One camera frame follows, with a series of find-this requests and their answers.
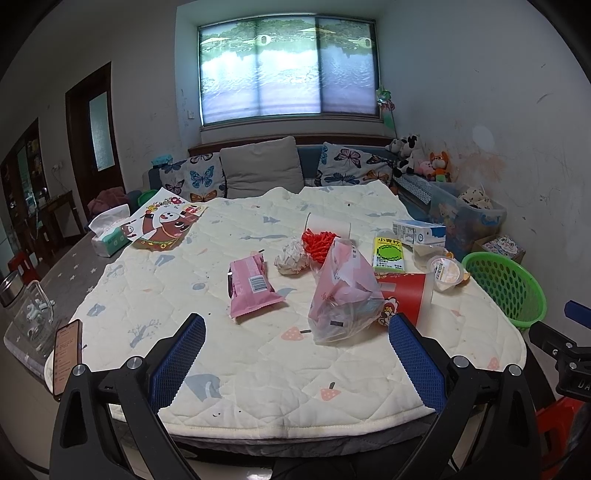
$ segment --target sofa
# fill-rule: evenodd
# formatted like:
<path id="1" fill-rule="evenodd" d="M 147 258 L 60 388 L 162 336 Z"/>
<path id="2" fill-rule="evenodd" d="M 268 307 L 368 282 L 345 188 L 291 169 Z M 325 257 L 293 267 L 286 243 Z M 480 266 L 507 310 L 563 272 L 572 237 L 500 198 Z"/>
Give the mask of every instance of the sofa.
<path id="1" fill-rule="evenodd" d="M 368 146 L 368 145 L 346 145 L 356 150 L 377 155 L 379 157 L 388 158 L 391 160 L 397 160 L 397 156 L 384 147 Z M 322 153 L 322 144 L 317 145 L 298 145 L 297 152 L 300 158 L 300 166 L 302 174 L 304 176 L 304 184 L 306 186 L 314 186 L 314 178 L 318 170 L 320 163 L 320 154 Z M 160 178 L 160 168 L 153 167 L 148 172 L 148 179 L 150 182 L 150 188 L 158 190 L 163 187 Z M 415 205 L 412 201 L 404 196 L 400 196 L 400 200 L 403 202 L 408 210 L 408 213 L 417 220 L 426 220 L 426 213 Z"/>

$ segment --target sofa backrest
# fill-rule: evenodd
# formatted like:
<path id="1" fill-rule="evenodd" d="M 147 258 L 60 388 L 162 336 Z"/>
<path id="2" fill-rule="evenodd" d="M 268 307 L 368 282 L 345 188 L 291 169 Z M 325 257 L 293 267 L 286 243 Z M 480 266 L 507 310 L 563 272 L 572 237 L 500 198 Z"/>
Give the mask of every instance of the sofa backrest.
<path id="1" fill-rule="evenodd" d="M 345 147 L 361 150 L 378 157 L 389 158 L 396 160 L 396 155 L 386 150 L 384 147 L 370 147 L 367 145 L 344 145 Z M 300 156 L 301 172 L 304 175 L 304 181 L 313 180 L 318 170 L 318 163 L 320 162 L 320 154 L 322 153 L 322 145 L 299 145 L 297 147 L 298 155 Z M 148 172 L 148 179 L 150 180 L 150 188 L 158 190 L 162 187 L 160 180 L 160 169 L 158 167 L 152 168 Z"/>

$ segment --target door glass panel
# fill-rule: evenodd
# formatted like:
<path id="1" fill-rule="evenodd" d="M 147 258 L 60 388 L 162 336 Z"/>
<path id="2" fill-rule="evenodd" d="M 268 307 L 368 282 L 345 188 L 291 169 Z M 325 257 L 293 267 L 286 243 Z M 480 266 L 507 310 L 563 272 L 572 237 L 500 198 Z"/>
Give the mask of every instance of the door glass panel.
<path id="1" fill-rule="evenodd" d="M 92 143 L 95 148 L 96 167 L 101 171 L 115 165 L 109 132 L 106 92 L 93 98 L 89 103 L 90 130 L 92 132 Z"/>
<path id="2" fill-rule="evenodd" d="M 37 206 L 35 202 L 35 195 L 33 195 L 33 186 L 31 185 L 31 177 L 29 176 L 29 165 L 27 162 L 27 152 L 25 147 L 22 147 L 17 153 L 18 172 L 21 175 L 22 192 L 27 203 L 27 210 L 29 214 L 35 211 Z"/>

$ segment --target red plastic stool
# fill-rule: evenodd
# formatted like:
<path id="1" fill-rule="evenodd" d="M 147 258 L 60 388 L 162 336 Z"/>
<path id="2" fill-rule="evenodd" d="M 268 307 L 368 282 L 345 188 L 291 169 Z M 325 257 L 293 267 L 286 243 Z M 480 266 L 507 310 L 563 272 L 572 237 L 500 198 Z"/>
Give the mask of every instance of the red plastic stool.
<path id="1" fill-rule="evenodd" d="M 562 397 L 551 406 L 536 412 L 538 432 L 548 440 L 548 452 L 542 455 L 542 467 L 556 462 L 566 453 L 570 426 L 581 405 L 583 402 L 579 400 Z M 560 464 L 543 471 L 542 480 L 551 479 L 559 469 Z"/>
<path id="2" fill-rule="evenodd" d="M 23 251 L 17 252 L 17 254 L 12 257 L 12 260 L 8 262 L 8 269 L 11 272 L 18 270 L 21 274 L 22 282 L 25 285 L 29 285 L 33 280 L 41 281 L 41 278 L 37 274 L 37 270 L 35 270 L 31 264 L 28 255 Z"/>

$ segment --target plastic storage box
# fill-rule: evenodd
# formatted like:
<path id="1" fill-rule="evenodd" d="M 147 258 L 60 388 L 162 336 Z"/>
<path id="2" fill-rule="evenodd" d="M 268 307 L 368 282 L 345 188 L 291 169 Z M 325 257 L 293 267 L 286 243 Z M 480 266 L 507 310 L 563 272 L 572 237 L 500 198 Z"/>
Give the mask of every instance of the plastic storage box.
<path id="1" fill-rule="evenodd" d="M 447 227 L 446 248 L 458 260 L 472 251 L 474 242 L 496 234 L 507 217 L 507 209 L 492 200 L 492 209 L 478 209 L 457 198 L 469 187 L 461 183 L 433 182 L 429 218 Z"/>

